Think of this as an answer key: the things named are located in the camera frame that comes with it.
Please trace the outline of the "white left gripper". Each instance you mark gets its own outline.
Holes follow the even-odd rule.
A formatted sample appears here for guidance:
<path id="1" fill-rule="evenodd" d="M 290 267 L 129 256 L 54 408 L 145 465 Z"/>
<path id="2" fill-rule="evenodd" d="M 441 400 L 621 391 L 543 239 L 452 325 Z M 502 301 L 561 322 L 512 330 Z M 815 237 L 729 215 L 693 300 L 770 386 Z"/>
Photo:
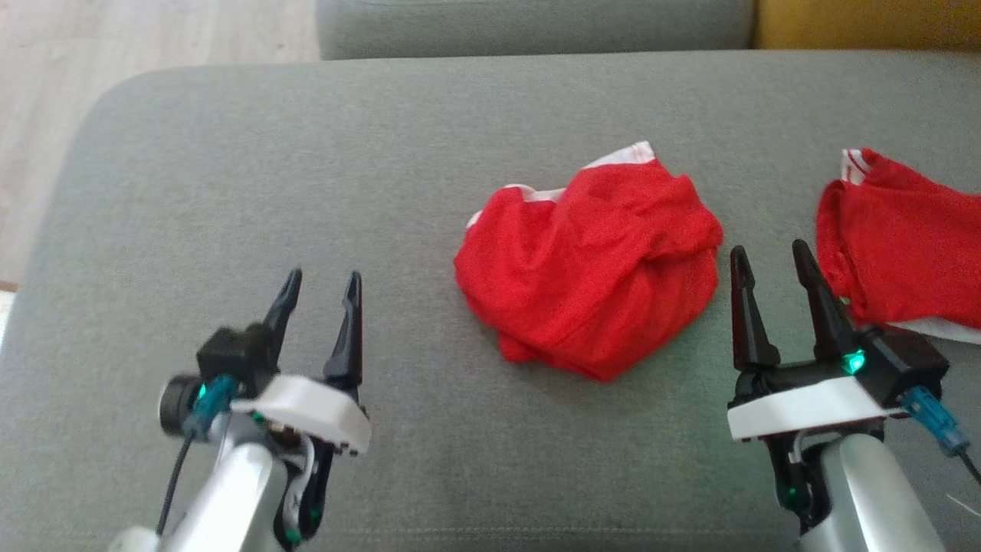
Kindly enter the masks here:
<path id="1" fill-rule="evenodd" d="M 295 267 L 267 310 L 263 330 L 263 360 L 279 368 L 288 321 L 297 307 L 303 272 Z M 346 311 L 333 352 L 323 366 L 323 381 L 304 375 L 277 374 L 254 399 L 233 399 L 232 412 L 258 412 L 269 422 L 332 444 L 346 445 L 348 453 L 366 454 L 372 426 L 355 399 L 363 381 L 363 280 L 358 271 L 350 279 L 341 304 Z"/>

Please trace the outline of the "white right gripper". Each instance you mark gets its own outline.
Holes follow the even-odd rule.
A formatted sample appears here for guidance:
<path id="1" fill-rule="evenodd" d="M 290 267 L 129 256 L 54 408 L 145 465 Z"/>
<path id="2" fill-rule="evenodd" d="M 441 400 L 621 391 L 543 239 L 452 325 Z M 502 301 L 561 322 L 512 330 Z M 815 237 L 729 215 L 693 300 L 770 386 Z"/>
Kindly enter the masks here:
<path id="1" fill-rule="evenodd" d="M 733 367 L 738 371 L 727 406 L 732 440 L 764 439 L 810 429 L 903 417 L 897 406 L 881 406 L 862 387 L 858 374 L 869 356 L 856 341 L 844 305 L 826 281 L 806 241 L 792 242 L 800 286 L 812 315 L 814 360 L 781 364 L 770 343 L 754 288 L 756 277 L 742 245 L 732 249 L 731 311 Z"/>

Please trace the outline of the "red white numbered jersey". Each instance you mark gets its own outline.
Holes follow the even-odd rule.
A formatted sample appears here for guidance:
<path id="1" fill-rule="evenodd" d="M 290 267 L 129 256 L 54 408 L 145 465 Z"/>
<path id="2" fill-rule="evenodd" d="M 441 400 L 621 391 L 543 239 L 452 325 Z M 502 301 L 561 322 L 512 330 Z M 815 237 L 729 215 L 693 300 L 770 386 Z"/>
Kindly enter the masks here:
<path id="1" fill-rule="evenodd" d="M 857 325 L 981 345 L 981 193 L 847 148 L 815 223 L 821 272 Z"/>

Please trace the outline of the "red white-trimmed shorts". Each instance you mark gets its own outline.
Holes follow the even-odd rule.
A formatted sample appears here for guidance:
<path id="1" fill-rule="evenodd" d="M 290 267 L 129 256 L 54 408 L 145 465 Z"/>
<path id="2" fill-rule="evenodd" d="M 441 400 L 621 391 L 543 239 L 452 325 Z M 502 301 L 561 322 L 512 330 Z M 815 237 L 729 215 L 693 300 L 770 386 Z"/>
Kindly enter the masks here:
<path id="1" fill-rule="evenodd" d="M 470 217 L 453 268 L 505 360 L 610 382 L 705 311 L 723 241 L 690 177 L 642 140 L 561 189 L 502 186 Z"/>

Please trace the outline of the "grey sofa seat cushion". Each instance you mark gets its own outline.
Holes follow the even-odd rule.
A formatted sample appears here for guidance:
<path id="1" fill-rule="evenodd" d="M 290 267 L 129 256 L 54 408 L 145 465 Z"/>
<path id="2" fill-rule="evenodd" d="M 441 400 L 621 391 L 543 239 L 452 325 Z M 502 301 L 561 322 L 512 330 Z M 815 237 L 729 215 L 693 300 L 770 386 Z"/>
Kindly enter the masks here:
<path id="1" fill-rule="evenodd" d="M 648 140 L 724 228 L 702 317 L 602 384 L 511 366 L 452 259 L 508 184 L 559 188 Z M 0 552 L 106 552 L 154 525 L 178 441 L 157 408 L 221 325 L 302 293 L 281 352 L 319 375 L 364 282 L 365 455 L 306 552 L 780 552 L 764 444 L 733 442 L 729 251 L 769 338 L 812 353 L 791 244 L 845 147 L 981 192 L 981 55 L 684 51 L 186 67 L 78 132 L 0 356 Z"/>

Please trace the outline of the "yellow sofa cushion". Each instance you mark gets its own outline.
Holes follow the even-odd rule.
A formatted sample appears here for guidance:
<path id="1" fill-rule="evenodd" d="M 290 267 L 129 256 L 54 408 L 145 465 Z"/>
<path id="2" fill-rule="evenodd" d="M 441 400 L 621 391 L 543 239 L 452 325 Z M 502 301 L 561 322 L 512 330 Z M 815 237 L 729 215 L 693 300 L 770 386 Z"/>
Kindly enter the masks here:
<path id="1" fill-rule="evenodd" d="M 756 0 L 753 46 L 981 52 L 981 0 Z"/>

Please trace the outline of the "grey sofa back cushion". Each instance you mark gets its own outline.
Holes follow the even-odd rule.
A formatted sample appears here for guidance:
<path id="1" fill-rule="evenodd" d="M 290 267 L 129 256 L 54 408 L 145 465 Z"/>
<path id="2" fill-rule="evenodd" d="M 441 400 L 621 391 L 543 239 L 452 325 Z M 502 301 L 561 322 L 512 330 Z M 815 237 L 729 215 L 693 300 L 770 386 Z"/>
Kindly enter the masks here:
<path id="1" fill-rule="evenodd" d="M 749 48 L 756 0 L 316 0 L 322 57 Z"/>

